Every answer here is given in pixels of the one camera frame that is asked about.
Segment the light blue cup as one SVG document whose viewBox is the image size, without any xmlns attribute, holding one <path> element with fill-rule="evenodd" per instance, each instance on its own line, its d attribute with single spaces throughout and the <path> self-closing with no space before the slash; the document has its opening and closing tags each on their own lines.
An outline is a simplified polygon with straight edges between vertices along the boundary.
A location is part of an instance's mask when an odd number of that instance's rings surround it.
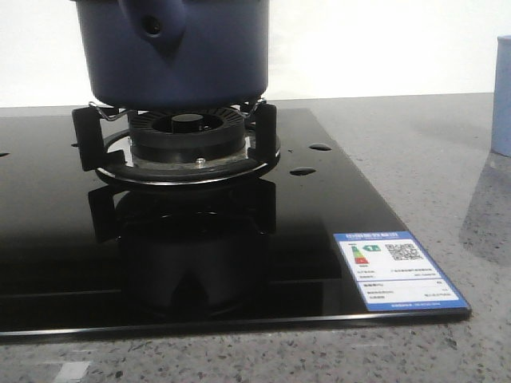
<svg viewBox="0 0 511 383">
<path fill-rule="evenodd" d="M 510 36 L 497 38 L 491 148 L 510 157 Z"/>
</svg>

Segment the black pot support grate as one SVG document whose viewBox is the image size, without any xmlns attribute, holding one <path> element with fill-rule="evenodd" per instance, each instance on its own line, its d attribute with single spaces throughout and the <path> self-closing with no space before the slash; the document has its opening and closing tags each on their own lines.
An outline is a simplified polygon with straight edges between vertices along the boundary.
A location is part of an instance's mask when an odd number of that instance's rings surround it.
<svg viewBox="0 0 511 383">
<path fill-rule="evenodd" d="M 220 183 L 245 176 L 261 176 L 279 162 L 277 109 L 264 100 L 247 102 L 235 110 L 244 118 L 244 146 L 214 160 L 161 163 L 143 160 L 132 151 L 129 122 L 143 114 L 94 103 L 72 112 L 77 146 L 84 171 L 94 171 L 107 183 L 155 188 Z"/>
</svg>

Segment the dark blue cooking pot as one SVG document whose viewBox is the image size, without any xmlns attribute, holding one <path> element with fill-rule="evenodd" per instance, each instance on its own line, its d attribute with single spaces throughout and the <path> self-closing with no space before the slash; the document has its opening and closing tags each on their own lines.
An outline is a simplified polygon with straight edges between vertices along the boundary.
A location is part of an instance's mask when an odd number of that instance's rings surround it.
<svg viewBox="0 0 511 383">
<path fill-rule="evenodd" d="M 268 84 L 268 1 L 77 1 L 101 102 L 201 109 L 259 98 Z"/>
</svg>

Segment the blue white energy label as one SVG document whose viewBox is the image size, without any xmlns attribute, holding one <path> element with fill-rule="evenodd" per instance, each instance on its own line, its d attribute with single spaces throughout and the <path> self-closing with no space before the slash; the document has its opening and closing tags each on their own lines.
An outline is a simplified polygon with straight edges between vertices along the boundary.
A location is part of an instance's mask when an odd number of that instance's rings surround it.
<svg viewBox="0 0 511 383">
<path fill-rule="evenodd" d="M 335 234 L 369 311 L 467 309 L 467 301 L 408 231 Z"/>
</svg>

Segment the black glass stove top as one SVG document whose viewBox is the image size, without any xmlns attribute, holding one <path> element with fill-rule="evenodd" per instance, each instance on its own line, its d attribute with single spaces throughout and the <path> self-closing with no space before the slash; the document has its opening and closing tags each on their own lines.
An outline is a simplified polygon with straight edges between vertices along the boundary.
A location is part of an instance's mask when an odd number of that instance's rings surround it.
<svg viewBox="0 0 511 383">
<path fill-rule="evenodd" d="M 3 117 L 2 342 L 468 318 L 366 308 L 334 235 L 408 229 L 310 111 L 278 118 L 270 172 L 158 191 L 85 172 L 72 115 Z"/>
</svg>

